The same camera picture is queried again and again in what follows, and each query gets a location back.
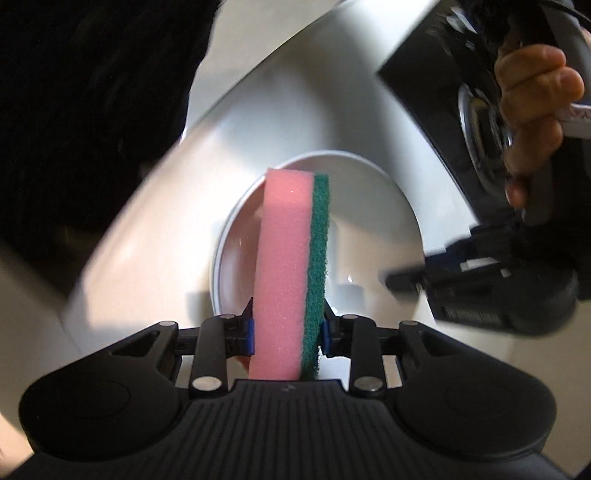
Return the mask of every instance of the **human hand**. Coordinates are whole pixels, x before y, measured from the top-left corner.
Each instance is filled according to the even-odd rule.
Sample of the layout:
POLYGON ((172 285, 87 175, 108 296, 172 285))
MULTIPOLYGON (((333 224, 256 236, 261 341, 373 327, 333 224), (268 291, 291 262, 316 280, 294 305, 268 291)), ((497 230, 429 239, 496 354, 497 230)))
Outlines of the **human hand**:
MULTIPOLYGON (((591 34, 584 33, 591 46, 591 34)), ((561 50, 547 45, 518 48, 513 33, 499 49, 495 74, 502 91, 501 114, 513 132, 513 145, 504 160, 514 179, 507 182, 505 193, 514 208, 524 208, 528 200, 524 179, 563 142, 562 127, 554 113, 579 100, 584 83, 566 66, 561 50)))

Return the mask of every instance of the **white bowl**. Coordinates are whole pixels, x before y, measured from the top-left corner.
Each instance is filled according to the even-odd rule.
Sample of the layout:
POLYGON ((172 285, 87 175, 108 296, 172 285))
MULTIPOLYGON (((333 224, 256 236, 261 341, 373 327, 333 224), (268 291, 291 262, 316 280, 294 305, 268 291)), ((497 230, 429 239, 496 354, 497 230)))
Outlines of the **white bowl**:
MULTIPOLYGON (((326 299, 335 313, 389 327, 411 318, 416 299, 395 299, 379 281, 384 270, 424 262, 417 220, 400 189, 376 165, 347 152, 316 151, 280 168, 329 176, 326 299)), ((261 177, 222 229, 210 290, 216 315, 240 313, 252 297, 263 193, 261 177)))

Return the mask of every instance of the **pink sponge layer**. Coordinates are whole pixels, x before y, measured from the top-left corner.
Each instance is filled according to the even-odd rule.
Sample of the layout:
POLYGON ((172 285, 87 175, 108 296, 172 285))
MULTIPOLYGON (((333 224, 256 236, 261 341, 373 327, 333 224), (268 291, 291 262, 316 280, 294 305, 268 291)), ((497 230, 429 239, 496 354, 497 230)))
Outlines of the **pink sponge layer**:
POLYGON ((269 170, 256 258, 255 355, 248 377, 300 377, 314 174, 269 170))

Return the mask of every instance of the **metal screw head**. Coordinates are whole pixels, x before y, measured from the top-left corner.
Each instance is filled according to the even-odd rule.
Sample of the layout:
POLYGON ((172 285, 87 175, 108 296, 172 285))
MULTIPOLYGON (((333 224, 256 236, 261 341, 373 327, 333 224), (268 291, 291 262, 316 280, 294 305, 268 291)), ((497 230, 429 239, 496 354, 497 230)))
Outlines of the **metal screw head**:
POLYGON ((359 377, 353 386, 364 392, 377 392, 384 386, 384 382, 377 377, 359 377))
POLYGON ((213 392, 222 386, 222 381, 218 377, 199 377, 193 380, 192 386, 195 390, 213 392))

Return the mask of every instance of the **sponge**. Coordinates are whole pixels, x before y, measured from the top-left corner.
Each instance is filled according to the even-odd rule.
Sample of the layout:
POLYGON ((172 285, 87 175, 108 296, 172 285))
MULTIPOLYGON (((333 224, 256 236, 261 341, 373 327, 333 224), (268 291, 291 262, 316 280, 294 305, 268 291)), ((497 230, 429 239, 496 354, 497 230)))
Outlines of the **sponge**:
POLYGON ((252 306, 255 354, 249 378, 311 380, 316 376, 329 200, 325 175, 267 172, 252 306))

